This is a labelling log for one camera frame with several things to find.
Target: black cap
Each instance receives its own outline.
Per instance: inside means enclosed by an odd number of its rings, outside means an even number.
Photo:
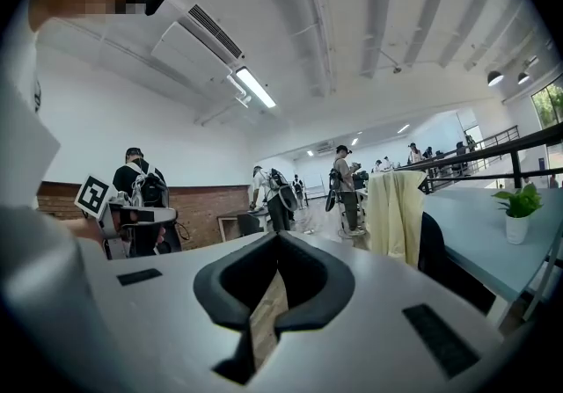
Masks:
[[[125,156],[141,156],[144,157],[143,153],[139,148],[129,148],[125,153]]]

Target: black pendant light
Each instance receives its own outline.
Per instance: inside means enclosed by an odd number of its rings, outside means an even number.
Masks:
[[[530,75],[526,71],[521,72],[518,75],[518,85],[522,85],[528,79],[530,79]]]
[[[499,71],[491,71],[489,75],[486,77],[486,81],[490,87],[499,83],[504,76]]]

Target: gray trousers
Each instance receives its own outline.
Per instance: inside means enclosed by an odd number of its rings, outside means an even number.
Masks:
[[[358,227],[358,200],[355,192],[341,192],[340,197],[342,198],[342,202],[344,202],[348,227],[350,230],[355,230]]]
[[[267,202],[267,211],[270,213],[272,225],[276,232],[279,230],[291,230],[289,227],[288,210],[283,206],[279,194],[276,194]]]

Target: white flower pot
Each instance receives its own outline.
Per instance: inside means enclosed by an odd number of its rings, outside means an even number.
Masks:
[[[526,238],[530,226],[530,216],[524,218],[513,218],[507,216],[507,240],[512,244],[520,244]]]

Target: cream colored fabric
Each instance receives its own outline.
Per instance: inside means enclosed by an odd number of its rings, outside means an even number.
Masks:
[[[425,177],[420,171],[369,176],[366,223],[372,252],[418,265],[424,208],[424,193],[418,187]]]

